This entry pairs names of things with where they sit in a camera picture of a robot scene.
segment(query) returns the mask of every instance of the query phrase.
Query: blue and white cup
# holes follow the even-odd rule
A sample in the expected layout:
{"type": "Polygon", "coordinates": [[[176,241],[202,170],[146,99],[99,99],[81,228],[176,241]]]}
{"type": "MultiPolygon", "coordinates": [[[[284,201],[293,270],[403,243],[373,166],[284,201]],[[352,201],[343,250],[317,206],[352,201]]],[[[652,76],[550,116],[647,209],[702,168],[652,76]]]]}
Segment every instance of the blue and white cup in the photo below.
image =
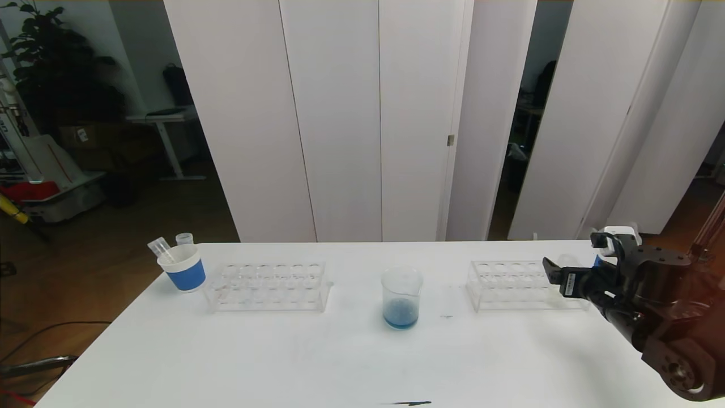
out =
{"type": "Polygon", "coordinates": [[[199,249],[194,244],[177,245],[169,250],[174,262],[159,257],[156,262],[182,292],[194,292],[207,278],[199,249]]]}

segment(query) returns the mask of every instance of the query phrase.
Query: test tube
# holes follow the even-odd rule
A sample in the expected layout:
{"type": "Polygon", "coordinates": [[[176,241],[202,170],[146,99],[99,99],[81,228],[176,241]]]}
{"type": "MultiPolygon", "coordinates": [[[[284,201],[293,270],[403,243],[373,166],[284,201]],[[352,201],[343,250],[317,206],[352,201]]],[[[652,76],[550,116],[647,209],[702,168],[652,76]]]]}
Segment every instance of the test tube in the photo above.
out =
{"type": "Polygon", "coordinates": [[[193,244],[194,236],[190,232],[182,232],[176,235],[176,245],[193,244]]]}
{"type": "Polygon", "coordinates": [[[147,244],[149,246],[149,249],[156,254],[157,258],[160,258],[162,261],[173,264],[176,262],[174,257],[171,255],[171,252],[169,250],[171,247],[169,246],[168,242],[164,239],[164,237],[158,237],[157,239],[149,242],[147,244]]]}

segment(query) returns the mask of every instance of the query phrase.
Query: green leaves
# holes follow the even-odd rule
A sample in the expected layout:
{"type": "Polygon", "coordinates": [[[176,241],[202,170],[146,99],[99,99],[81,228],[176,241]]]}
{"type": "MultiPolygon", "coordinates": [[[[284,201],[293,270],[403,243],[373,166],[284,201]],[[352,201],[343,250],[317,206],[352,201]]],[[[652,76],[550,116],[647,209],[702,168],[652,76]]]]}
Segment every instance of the green leaves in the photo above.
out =
{"type": "Polygon", "coordinates": [[[46,17],[48,17],[48,18],[58,17],[58,15],[63,12],[63,10],[65,10],[63,7],[56,7],[53,10],[47,12],[46,17]]]}
{"type": "Polygon", "coordinates": [[[96,57],[96,62],[103,65],[116,65],[116,60],[111,57],[96,57]]]}
{"type": "Polygon", "coordinates": [[[74,121],[122,120],[124,96],[104,80],[112,72],[105,67],[116,61],[97,56],[86,37],[63,25],[63,7],[39,12],[33,4],[16,0],[4,6],[29,18],[2,57],[21,62],[16,87],[36,123],[52,133],[60,112],[74,121]]]}

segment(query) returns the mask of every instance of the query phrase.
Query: robotic arm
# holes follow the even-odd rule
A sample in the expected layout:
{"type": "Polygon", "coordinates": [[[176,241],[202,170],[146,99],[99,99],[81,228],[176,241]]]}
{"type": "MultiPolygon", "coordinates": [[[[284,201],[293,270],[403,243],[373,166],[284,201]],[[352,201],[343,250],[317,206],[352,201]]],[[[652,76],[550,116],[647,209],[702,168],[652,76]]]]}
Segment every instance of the robotic arm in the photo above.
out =
{"type": "Polygon", "coordinates": [[[707,267],[724,214],[725,195],[689,254],[639,245],[634,234],[594,232],[592,246],[613,247],[612,261],[561,268],[543,260],[565,298],[589,300],[672,391],[692,401],[725,396],[725,290],[707,267]]]}

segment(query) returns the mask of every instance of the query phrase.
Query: white wall panel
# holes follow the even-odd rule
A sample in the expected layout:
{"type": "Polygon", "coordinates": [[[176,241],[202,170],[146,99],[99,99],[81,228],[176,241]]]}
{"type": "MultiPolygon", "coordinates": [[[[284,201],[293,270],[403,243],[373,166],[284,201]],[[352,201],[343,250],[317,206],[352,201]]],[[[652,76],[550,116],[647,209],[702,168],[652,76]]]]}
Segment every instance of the white wall panel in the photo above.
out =
{"type": "Polygon", "coordinates": [[[725,3],[703,1],[650,134],[608,223],[659,234],[725,121],[725,3]]]}
{"type": "Polygon", "coordinates": [[[473,8],[448,240],[488,235],[536,9],[536,0],[477,1],[473,8]]]}
{"type": "Polygon", "coordinates": [[[699,1],[669,2],[642,82],[634,95],[597,193],[579,229],[580,238],[589,239],[592,228],[602,229],[608,225],[607,218],[662,105],[699,7],[699,1]]]}
{"type": "Polygon", "coordinates": [[[441,237],[446,141],[457,131],[463,86],[459,63],[468,56],[468,47],[462,46],[471,26],[466,3],[379,2],[383,241],[441,237]]]}
{"type": "Polygon", "coordinates": [[[240,240],[315,241],[278,2],[165,6],[240,240]]]}
{"type": "Polygon", "coordinates": [[[666,7],[662,0],[574,2],[510,239],[577,236],[666,7]]]}
{"type": "Polygon", "coordinates": [[[381,240],[377,0],[280,0],[318,240],[381,240]]]}

